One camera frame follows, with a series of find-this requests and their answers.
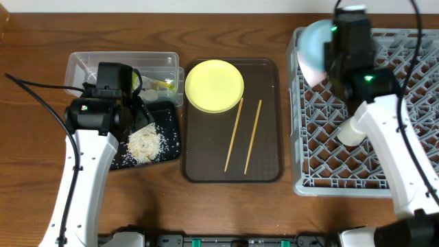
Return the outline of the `pink bowl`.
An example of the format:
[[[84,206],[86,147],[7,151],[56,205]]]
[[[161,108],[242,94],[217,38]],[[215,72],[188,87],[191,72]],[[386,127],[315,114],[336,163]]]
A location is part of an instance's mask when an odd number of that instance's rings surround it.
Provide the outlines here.
[[[304,52],[299,51],[297,53],[297,60],[304,79],[310,87],[317,86],[327,78],[322,55],[308,56]]]

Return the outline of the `light blue bowl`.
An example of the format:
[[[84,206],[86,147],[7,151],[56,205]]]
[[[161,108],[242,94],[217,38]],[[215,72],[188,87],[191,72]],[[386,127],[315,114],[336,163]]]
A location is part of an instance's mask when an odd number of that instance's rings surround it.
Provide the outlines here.
[[[300,64],[324,72],[324,44],[332,41],[333,21],[324,19],[307,26],[298,38]]]

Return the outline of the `white tissue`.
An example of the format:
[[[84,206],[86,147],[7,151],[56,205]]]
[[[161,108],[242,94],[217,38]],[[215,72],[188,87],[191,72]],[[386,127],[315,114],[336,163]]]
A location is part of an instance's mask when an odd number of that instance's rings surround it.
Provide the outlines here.
[[[154,89],[149,89],[140,92],[140,96],[144,102],[155,102],[158,101],[158,92]]]

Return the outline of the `pile of rice leftovers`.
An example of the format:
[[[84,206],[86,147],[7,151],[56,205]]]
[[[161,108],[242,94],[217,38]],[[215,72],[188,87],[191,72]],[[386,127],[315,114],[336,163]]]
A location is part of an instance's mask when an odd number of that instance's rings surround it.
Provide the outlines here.
[[[179,137],[174,129],[151,123],[132,133],[122,145],[119,166],[132,167],[171,161],[180,155]]]

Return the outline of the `green yellow snack wrapper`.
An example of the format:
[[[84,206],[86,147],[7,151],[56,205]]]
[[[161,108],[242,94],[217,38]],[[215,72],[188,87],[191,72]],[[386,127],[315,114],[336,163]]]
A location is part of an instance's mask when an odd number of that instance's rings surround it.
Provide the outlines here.
[[[132,73],[132,76],[133,89],[135,91],[155,90],[170,92],[175,89],[173,80],[160,81],[143,75],[138,75],[137,73]]]

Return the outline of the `white cup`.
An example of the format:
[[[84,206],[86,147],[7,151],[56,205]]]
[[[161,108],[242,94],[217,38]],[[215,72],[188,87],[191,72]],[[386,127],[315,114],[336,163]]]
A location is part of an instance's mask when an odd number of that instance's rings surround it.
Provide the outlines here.
[[[356,146],[366,138],[366,133],[359,127],[357,120],[351,117],[340,124],[337,138],[344,145]]]

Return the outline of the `wooden chopstick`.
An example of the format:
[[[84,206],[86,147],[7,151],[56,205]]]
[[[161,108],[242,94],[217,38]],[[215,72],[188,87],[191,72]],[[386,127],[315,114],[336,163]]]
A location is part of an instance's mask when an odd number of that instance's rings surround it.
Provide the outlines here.
[[[256,131],[257,131],[259,115],[260,115],[260,112],[261,112],[261,105],[262,105],[262,99],[260,99],[259,102],[258,102],[257,111],[256,111],[256,115],[255,115],[255,118],[254,118],[254,124],[253,124],[253,128],[252,128],[252,134],[251,134],[251,138],[250,138],[250,143],[249,143],[249,147],[248,147],[248,153],[247,153],[247,157],[246,157],[246,164],[245,164],[245,168],[244,168],[244,175],[246,175],[247,172],[248,172],[248,166],[249,166],[250,157],[251,157],[251,154],[252,154],[252,147],[253,147],[253,143],[254,143],[255,134],[256,134]]]
[[[231,156],[231,153],[232,153],[232,150],[233,150],[233,145],[234,145],[234,141],[235,141],[237,126],[239,124],[239,118],[240,118],[243,102],[244,102],[244,98],[242,97],[240,99],[240,101],[239,101],[239,106],[238,106],[237,115],[236,115],[236,118],[235,118],[233,132],[232,132],[232,136],[230,138],[230,144],[229,144],[229,148],[228,148],[228,154],[227,154],[227,157],[226,157],[226,163],[225,163],[225,166],[224,166],[224,172],[227,172],[228,164],[230,162],[230,156]]]

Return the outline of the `yellow round plate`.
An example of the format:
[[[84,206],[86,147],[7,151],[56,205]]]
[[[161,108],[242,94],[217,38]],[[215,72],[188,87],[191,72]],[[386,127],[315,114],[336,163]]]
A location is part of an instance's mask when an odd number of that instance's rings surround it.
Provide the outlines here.
[[[222,113],[233,108],[244,94],[244,77],[224,60],[206,60],[194,66],[185,80],[189,102],[206,113]]]

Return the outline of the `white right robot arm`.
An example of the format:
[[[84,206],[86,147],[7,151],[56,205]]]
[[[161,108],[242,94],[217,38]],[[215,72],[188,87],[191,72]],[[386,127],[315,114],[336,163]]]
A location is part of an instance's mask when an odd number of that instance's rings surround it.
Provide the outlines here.
[[[406,85],[375,66],[371,22],[363,7],[334,9],[324,68],[359,130],[371,142],[388,182],[397,221],[339,234],[341,246],[437,246],[438,175],[405,106]]]

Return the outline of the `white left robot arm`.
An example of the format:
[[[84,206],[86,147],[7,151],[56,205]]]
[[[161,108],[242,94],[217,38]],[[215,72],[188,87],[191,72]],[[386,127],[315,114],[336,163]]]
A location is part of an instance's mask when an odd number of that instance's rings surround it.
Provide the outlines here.
[[[98,245],[104,188],[119,144],[154,121],[139,95],[142,86],[137,69],[101,62],[95,86],[66,108],[64,171],[41,246]]]

